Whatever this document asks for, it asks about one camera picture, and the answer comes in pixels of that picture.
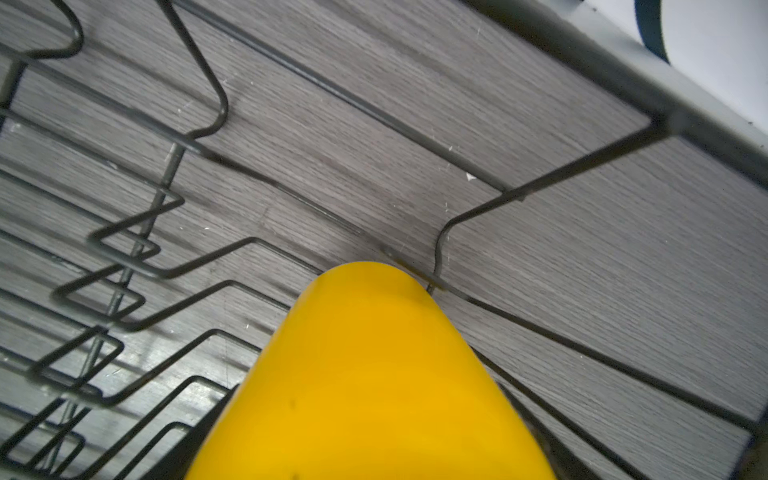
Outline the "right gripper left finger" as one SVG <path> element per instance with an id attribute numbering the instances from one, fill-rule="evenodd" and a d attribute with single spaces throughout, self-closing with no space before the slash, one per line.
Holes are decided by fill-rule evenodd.
<path id="1" fill-rule="evenodd" d="M 213 429 L 217 420 L 234 396 L 231 389 L 164 457 L 155 464 L 142 480 L 182 480 Z"/>

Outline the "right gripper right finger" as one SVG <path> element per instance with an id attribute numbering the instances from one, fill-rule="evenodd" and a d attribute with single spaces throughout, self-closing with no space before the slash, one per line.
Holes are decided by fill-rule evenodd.
<path id="1" fill-rule="evenodd" d="M 567 447 L 504 385 L 507 400 L 530 430 L 559 480 L 599 480 L 600 477 Z"/>

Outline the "yellow ceramic mug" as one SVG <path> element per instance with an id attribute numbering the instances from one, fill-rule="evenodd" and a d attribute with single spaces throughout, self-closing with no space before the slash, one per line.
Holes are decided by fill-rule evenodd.
<path id="1" fill-rule="evenodd" d="M 550 479 L 541 447 L 421 284 L 353 262 L 300 295 L 192 479 Z"/>

